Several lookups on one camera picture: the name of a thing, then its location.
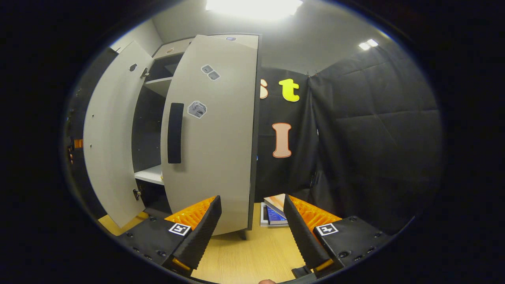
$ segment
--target open cabinet door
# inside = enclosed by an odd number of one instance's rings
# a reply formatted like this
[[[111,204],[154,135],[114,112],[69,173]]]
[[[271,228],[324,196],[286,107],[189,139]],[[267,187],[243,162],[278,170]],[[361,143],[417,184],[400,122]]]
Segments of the open cabinet door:
[[[161,166],[170,208],[177,212],[220,195],[222,214],[213,235],[248,225],[257,53],[197,35],[165,101]],[[202,111],[199,118],[188,114],[194,101],[203,105],[195,110]]]
[[[131,155],[133,114],[152,57],[135,41],[112,61],[98,81],[84,118],[84,161],[91,186],[110,218],[123,227],[145,206]]]

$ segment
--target shelf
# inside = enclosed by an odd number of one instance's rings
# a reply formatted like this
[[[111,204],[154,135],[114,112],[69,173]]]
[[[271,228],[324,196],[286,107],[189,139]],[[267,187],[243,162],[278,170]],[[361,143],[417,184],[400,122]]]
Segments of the shelf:
[[[147,182],[164,185],[163,181],[161,180],[161,165],[140,172],[136,172],[135,178]]]
[[[152,80],[144,83],[144,86],[157,92],[158,94],[167,97],[168,88],[172,82],[172,77],[161,78],[157,80]]]

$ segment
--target orange tag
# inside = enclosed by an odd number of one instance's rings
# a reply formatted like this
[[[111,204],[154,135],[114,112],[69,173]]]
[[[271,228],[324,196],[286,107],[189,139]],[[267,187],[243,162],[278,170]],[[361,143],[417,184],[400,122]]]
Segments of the orange tag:
[[[82,148],[82,139],[74,140],[74,148]]]

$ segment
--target book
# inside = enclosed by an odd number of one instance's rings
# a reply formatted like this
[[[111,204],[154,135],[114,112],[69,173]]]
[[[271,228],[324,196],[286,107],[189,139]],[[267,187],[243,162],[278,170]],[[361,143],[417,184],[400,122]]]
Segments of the book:
[[[270,225],[268,223],[268,206],[264,203],[261,202],[261,218],[260,218],[260,227],[286,227],[288,224],[277,224],[277,225]]]
[[[284,215],[284,198],[286,198],[286,194],[279,194],[270,197],[265,197],[265,204],[272,208],[277,214],[281,215],[283,218],[286,218]]]
[[[272,208],[267,206],[267,211],[268,211],[268,223],[270,225],[287,224],[286,218],[277,214],[277,212],[272,210]]]

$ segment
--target black handle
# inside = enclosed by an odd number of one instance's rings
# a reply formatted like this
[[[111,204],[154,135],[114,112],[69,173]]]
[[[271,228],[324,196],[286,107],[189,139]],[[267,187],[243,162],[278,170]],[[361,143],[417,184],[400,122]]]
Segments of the black handle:
[[[168,117],[167,152],[169,164],[181,163],[181,131],[184,104],[172,103]]]

